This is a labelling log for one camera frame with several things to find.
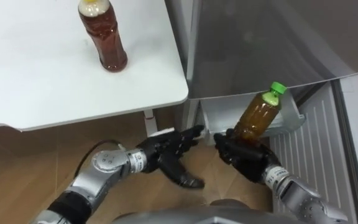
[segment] silver refrigerator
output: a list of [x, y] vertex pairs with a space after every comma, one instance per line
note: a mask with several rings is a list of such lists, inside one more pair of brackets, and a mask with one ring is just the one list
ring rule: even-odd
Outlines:
[[[177, 126], [233, 127], [290, 87], [265, 136], [290, 172], [358, 223], [358, 1], [166, 0], [189, 86]], [[289, 215], [277, 201], [274, 212]]]

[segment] wooden floor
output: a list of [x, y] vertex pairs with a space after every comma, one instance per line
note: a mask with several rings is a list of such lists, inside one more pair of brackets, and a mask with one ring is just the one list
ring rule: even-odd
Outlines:
[[[172, 125], [171, 108], [157, 111], [159, 128]], [[64, 190], [84, 153], [106, 138], [132, 148], [145, 139], [142, 113], [20, 133], [0, 127], [0, 223], [28, 223]], [[183, 163], [206, 181], [204, 190], [183, 190], [160, 171], [136, 174], [116, 185], [89, 223], [110, 223], [128, 212], [189, 207], [236, 198], [271, 210], [270, 191], [248, 182], [221, 162], [214, 147], [192, 149]]]

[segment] cable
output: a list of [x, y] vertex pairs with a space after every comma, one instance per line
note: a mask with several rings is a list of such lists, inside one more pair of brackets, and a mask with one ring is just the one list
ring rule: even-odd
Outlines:
[[94, 146], [92, 146], [92, 148], [82, 157], [82, 160], [80, 161], [80, 163], [78, 164], [77, 166], [77, 169], [75, 170], [75, 173], [74, 173], [74, 179], [75, 177], [78, 176], [78, 174], [80, 173], [80, 170], [81, 170], [81, 167], [82, 165], [84, 164], [86, 158], [88, 158], [88, 156], [99, 146], [103, 145], [103, 144], [106, 144], [106, 143], [112, 143], [112, 144], [117, 144], [117, 145], [120, 145], [121, 143], [117, 140], [114, 140], [114, 139], [106, 139], [106, 140], [102, 140], [98, 143], [96, 143]]

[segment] plastic bottle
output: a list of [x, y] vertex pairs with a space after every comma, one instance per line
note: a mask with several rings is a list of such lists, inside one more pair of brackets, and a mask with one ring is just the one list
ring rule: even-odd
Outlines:
[[127, 65], [127, 54], [121, 44], [116, 14], [109, 0], [81, 0], [81, 20], [99, 53], [102, 66], [119, 72]]
[[281, 109], [279, 96], [287, 88], [273, 82], [270, 91], [258, 93], [234, 128], [233, 138], [255, 144]]

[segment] robot forearm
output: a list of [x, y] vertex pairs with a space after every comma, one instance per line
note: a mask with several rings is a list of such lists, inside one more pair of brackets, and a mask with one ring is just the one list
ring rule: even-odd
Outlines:
[[31, 224], [84, 224], [103, 202], [109, 189], [147, 164], [141, 149], [95, 154], [70, 186]]
[[327, 203], [315, 189], [284, 168], [268, 167], [264, 180], [273, 194], [300, 221], [315, 224], [348, 223], [340, 209]]

